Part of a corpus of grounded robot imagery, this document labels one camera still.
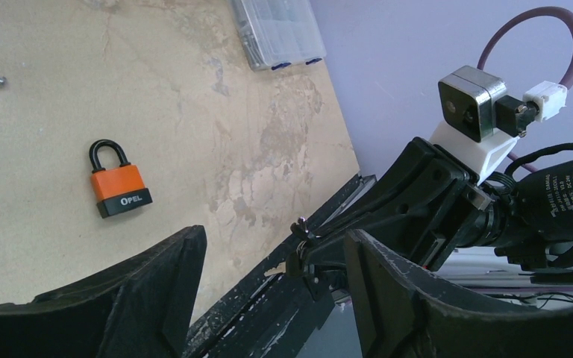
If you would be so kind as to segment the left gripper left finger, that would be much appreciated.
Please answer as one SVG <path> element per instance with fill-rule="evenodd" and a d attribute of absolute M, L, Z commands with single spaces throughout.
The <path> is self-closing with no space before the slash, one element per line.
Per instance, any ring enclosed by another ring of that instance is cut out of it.
<path fill-rule="evenodd" d="M 0 304 L 0 357 L 181 357 L 207 249 L 201 225 L 27 304 Z"/>

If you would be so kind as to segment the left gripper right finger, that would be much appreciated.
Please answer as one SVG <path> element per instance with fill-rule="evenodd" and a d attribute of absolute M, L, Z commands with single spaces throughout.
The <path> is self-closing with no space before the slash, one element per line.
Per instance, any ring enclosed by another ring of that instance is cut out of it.
<path fill-rule="evenodd" d="M 451 283 L 362 230 L 343 241 L 365 357 L 573 357 L 573 307 L 539 310 Z"/>

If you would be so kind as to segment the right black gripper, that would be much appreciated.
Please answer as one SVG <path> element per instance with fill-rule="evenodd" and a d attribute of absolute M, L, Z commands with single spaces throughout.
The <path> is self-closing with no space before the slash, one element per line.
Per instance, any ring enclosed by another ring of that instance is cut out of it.
<path fill-rule="evenodd" d="M 516 181 L 500 172 L 477 180 L 442 146 L 416 137 L 366 194 L 314 231 L 321 239 L 305 258 L 345 268 L 343 236 L 357 229 L 431 271 L 457 248 L 496 247 L 516 221 Z"/>

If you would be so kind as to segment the orange black padlock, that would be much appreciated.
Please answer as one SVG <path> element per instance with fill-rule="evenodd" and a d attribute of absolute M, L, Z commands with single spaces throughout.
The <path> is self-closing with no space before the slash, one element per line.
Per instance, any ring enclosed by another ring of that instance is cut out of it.
<path fill-rule="evenodd" d="M 110 148 L 119 159 L 113 169 L 102 166 L 98 157 L 101 148 Z M 131 164 L 123 148 L 111 139 L 99 139 L 89 149 L 92 165 L 90 182 L 97 200 L 96 206 L 103 219 L 135 210 L 153 202 L 139 169 Z"/>

